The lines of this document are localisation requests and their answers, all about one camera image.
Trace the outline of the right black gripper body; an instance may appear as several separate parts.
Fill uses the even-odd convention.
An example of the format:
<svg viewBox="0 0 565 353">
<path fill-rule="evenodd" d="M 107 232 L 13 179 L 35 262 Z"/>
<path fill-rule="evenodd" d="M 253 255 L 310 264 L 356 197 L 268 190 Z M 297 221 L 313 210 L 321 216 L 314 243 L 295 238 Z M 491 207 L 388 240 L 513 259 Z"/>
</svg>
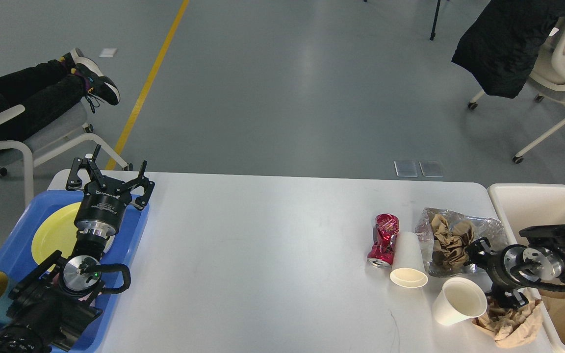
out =
<svg viewBox="0 0 565 353">
<path fill-rule="evenodd" d="M 490 294 L 511 293 L 525 287 L 511 274 L 511 268 L 524 262 L 523 252 L 525 249 L 525 245 L 512 244 L 502 250 L 495 251 L 489 244 L 484 244 L 485 270 L 492 282 Z"/>
</svg>

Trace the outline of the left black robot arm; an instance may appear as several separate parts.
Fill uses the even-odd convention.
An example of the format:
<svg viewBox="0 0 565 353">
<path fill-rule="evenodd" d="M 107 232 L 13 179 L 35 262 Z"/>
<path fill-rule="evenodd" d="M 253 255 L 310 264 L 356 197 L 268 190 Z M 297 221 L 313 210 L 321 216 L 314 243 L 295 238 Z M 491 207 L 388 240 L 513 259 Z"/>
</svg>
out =
<svg viewBox="0 0 565 353">
<path fill-rule="evenodd" d="M 148 205 L 155 183 L 145 175 L 146 160 L 130 181 L 104 175 L 96 165 L 99 150 L 74 159 L 67 179 L 67 191 L 83 193 L 72 252 L 65 257 L 53 251 L 8 292 L 10 322 L 0 329 L 0 353 L 69 351 L 103 314 L 93 301 L 130 288 L 130 268 L 103 263 L 105 248 L 119 233 L 128 206 L 142 211 Z"/>
</svg>

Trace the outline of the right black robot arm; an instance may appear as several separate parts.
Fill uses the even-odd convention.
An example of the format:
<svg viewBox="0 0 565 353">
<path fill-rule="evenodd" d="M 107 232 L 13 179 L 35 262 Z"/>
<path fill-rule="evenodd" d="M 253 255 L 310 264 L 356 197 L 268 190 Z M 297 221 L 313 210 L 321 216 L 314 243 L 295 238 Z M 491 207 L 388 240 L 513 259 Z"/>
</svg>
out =
<svg viewBox="0 0 565 353">
<path fill-rule="evenodd" d="M 468 263 L 485 270 L 492 282 L 489 297 L 504 309 L 526 306 L 522 288 L 565 292 L 565 224 L 531 226 L 519 234 L 526 246 L 495 251 L 482 237 L 465 248 Z"/>
</svg>

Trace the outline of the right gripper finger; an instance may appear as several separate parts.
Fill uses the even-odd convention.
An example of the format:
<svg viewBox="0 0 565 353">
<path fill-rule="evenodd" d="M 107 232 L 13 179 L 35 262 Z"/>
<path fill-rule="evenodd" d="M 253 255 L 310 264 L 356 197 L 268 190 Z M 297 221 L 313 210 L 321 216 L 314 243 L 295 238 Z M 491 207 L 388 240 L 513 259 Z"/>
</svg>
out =
<svg viewBox="0 0 565 353">
<path fill-rule="evenodd" d="M 529 303 L 529 299 L 524 293 L 516 289 L 506 290 L 500 287 L 491 287 L 490 297 L 498 306 L 507 310 L 517 310 Z"/>
<path fill-rule="evenodd" d="M 480 237 L 466 246 L 465 253 L 468 259 L 464 262 L 464 267 L 473 267 L 473 271 L 487 271 L 494 250 L 488 237 Z"/>
</svg>

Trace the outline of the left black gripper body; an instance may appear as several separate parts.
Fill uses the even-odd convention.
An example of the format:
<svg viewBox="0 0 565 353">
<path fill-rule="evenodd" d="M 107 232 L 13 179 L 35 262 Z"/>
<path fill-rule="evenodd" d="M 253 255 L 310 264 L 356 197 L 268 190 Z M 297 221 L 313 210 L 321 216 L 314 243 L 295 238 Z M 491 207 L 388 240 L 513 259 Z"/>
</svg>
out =
<svg viewBox="0 0 565 353">
<path fill-rule="evenodd" d="M 81 188 L 83 199 L 74 218 L 79 234 L 109 239 L 121 227 L 128 204 L 132 201 L 130 190 L 116 188 L 103 191 L 96 187 Z"/>
</svg>

